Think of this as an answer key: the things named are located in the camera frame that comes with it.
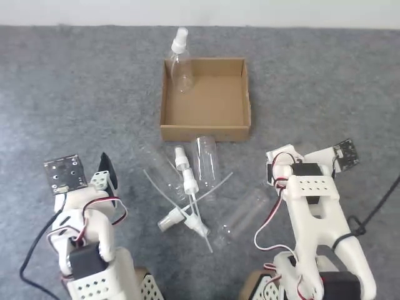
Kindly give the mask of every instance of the spray nozzle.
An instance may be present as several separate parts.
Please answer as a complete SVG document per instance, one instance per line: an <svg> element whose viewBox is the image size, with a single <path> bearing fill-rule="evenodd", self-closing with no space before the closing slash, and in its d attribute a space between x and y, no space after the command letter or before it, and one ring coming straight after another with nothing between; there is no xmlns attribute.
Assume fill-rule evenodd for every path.
<svg viewBox="0 0 400 300"><path fill-rule="evenodd" d="M185 169L182 172L183 175L183 188L187 195L193 196L199 191L198 182L194 178L193 171L191 168Z"/></svg>
<svg viewBox="0 0 400 300"><path fill-rule="evenodd" d="M171 50L176 54L181 54L186 49L186 39L188 38L189 31L185 27L179 27L176 37L172 42Z"/></svg>
<svg viewBox="0 0 400 300"><path fill-rule="evenodd" d="M191 214L184 223L188 228L196 231L202 238L207 238L209 229L204 225L199 216Z"/></svg>
<svg viewBox="0 0 400 300"><path fill-rule="evenodd" d="M175 147L175 166L176 169L181 172L190 167L185 149L182 146Z"/></svg>
<svg viewBox="0 0 400 300"><path fill-rule="evenodd" d="M162 232L174 226L175 224L185 220L183 214L179 211L178 208L174 208L169 212L167 216L165 216L162 220L158 222L158 227Z"/></svg>

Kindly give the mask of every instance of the robotic arm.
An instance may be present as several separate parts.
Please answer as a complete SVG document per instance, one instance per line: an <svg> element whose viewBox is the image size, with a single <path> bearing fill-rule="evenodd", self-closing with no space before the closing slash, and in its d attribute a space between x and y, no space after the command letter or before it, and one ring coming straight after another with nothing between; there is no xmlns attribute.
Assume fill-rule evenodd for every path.
<svg viewBox="0 0 400 300"><path fill-rule="evenodd" d="M346 140L305 156L287 145L267 153L267 182L286 201L295 254L281 252L274 259L288 299L372 300L376 284L358 239L339 203L333 177L358 163L353 142ZM347 267L339 272L319 245L329 246Z"/></svg>
<svg viewBox="0 0 400 300"><path fill-rule="evenodd" d="M103 153L89 184L78 155L45 162L44 167L56 197L54 210L62 208L47 240L57 252L72 299L141 300L151 292L152 299L163 300L154 278L145 271L140 284L129 251L114 245L113 225L127 210L117 197L118 182L108 156ZM125 213L113 222L118 204Z"/></svg>

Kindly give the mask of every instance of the gray carpet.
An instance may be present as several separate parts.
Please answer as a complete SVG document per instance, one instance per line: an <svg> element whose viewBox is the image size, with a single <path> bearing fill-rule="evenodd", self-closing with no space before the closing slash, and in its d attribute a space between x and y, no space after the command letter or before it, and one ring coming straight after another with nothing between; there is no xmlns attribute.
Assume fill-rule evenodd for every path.
<svg viewBox="0 0 400 300"><path fill-rule="evenodd" d="M143 176L139 141L160 144L162 60L172 27L0 27L0 294L47 299L18 268L51 216L43 161L79 153L86 176L106 151L129 218L116 229L166 299L236 299L249 273L275 253L251 244L254 228L213 255L184 226L162 234L170 206ZM399 172L400 32L330 29L190 28L193 56L244 56L252 104L251 138L218 144L222 173L235 178L214 205L201 205L215 236L238 195L264 177L265 150L286 143L325 148L350 137L361 164L336 183L346 215L366 216ZM163 147L171 154L172 144ZM267 193L275 197L272 189ZM400 190L360 238L377 299L399 299ZM286 207L261 239L294 246ZM28 276L62 299L56 256L42 241Z"/></svg>

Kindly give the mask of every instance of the open cardboard box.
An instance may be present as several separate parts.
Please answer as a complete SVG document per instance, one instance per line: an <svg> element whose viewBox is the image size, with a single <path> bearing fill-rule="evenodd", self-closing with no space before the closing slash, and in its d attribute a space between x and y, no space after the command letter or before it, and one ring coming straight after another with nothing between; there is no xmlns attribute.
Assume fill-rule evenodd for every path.
<svg viewBox="0 0 400 300"><path fill-rule="evenodd" d="M164 62L160 128L165 141L245 141L251 127L248 74L243 58L192 60L194 86L174 89Z"/></svg>

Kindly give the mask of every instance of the clear plastic cylinder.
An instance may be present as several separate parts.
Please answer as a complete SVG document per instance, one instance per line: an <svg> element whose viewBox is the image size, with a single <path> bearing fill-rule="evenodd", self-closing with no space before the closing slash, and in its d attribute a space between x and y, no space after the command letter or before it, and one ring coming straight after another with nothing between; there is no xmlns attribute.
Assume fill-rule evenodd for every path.
<svg viewBox="0 0 400 300"><path fill-rule="evenodd" d="M178 204L186 200L183 178L179 175L164 151L148 144L140 148L140 160L143 169L157 187Z"/></svg>
<svg viewBox="0 0 400 300"><path fill-rule="evenodd" d="M260 185L250 189L240 198L239 204L222 218L217 238L214 241L218 249L254 235L254 232L249 232L249 229L254 227L254 224L258 224L258 226L262 224L271 205L264 188L263 185Z"/></svg>
<svg viewBox="0 0 400 300"><path fill-rule="evenodd" d="M179 92L186 93L194 85L192 63L189 51L181 54L171 51L169 54L169 66L171 68L172 83Z"/></svg>
<svg viewBox="0 0 400 300"><path fill-rule="evenodd" d="M221 181L217 147L212 136L197 137L191 143L193 168L201 192L207 192Z"/></svg>

